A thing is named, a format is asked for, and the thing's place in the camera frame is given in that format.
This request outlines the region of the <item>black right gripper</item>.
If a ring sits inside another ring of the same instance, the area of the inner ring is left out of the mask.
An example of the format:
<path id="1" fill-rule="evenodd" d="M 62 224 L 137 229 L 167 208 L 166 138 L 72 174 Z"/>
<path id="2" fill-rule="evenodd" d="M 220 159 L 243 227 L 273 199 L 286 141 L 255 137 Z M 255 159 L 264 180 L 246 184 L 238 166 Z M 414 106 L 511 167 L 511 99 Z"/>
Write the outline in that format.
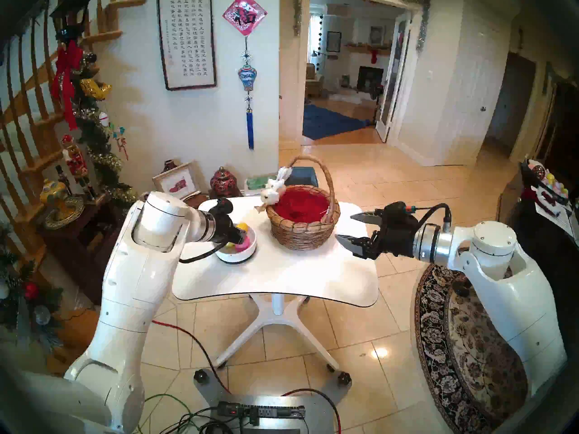
<path id="1" fill-rule="evenodd" d="M 350 216 L 351 219 L 368 224 L 372 235 L 365 241 L 363 252 L 358 238 L 336 234 L 335 238 L 341 246 L 350 251 L 354 256 L 363 259 L 377 259 L 381 254 L 391 253 L 394 256 L 415 258 L 414 240 L 419 228 L 418 223 L 391 225 L 381 228 L 383 211 L 365 211 Z"/>

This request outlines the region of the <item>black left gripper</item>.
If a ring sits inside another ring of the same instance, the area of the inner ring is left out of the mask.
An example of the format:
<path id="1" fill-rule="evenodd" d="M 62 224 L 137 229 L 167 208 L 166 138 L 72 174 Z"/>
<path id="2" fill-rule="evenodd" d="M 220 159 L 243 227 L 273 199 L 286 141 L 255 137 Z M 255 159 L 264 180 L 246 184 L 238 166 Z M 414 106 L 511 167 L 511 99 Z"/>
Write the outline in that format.
<path id="1" fill-rule="evenodd" d="M 230 243 L 235 248 L 241 248 L 246 237 L 247 231 L 238 229 L 228 214 L 215 215 L 215 243 Z"/>

